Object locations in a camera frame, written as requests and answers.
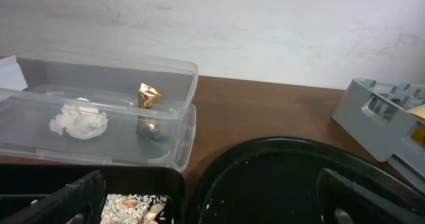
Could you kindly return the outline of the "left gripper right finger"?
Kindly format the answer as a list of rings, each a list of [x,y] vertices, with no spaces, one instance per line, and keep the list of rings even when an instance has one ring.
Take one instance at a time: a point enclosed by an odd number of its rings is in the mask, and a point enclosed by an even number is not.
[[[324,223],[424,224],[424,196],[395,178],[371,191],[328,168],[317,179],[317,200]]]

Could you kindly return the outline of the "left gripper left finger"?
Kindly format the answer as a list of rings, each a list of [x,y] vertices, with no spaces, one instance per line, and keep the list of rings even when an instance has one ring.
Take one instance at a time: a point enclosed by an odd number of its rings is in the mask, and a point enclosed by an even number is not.
[[[40,199],[18,194],[8,195],[7,199],[31,199],[33,203],[8,214],[2,223],[99,223],[106,200],[106,181],[96,170]]]

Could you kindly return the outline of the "food scraps with rice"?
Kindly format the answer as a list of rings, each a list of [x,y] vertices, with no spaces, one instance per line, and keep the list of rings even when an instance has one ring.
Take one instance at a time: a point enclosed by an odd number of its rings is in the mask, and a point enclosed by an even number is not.
[[[176,222],[173,200],[166,195],[108,194],[101,224],[146,224]]]

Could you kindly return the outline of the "white tissue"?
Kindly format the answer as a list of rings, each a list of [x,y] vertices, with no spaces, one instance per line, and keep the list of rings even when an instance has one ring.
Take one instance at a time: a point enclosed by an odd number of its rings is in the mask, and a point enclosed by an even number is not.
[[[107,129],[107,114],[98,108],[65,104],[60,110],[49,123],[50,130],[60,136],[66,132],[72,138],[89,140],[101,136]]]

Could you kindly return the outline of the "gold foil wrapper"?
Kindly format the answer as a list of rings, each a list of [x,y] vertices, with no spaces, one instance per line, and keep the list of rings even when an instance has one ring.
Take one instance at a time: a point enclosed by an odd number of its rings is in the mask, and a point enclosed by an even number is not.
[[[153,116],[152,108],[162,97],[162,93],[154,87],[142,82],[138,90],[138,107],[144,111],[137,118],[137,134],[141,137],[155,137],[160,127],[157,118]]]

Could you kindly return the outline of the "yellow bowl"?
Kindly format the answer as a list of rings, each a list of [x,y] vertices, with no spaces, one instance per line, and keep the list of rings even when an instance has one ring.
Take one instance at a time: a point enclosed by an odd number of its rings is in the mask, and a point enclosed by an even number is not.
[[[418,144],[424,144],[424,136],[425,136],[424,111],[425,111],[425,104],[419,105],[415,108],[411,108],[407,111],[409,114],[413,115],[418,120],[418,123],[416,124],[414,131],[410,135],[411,139]]]

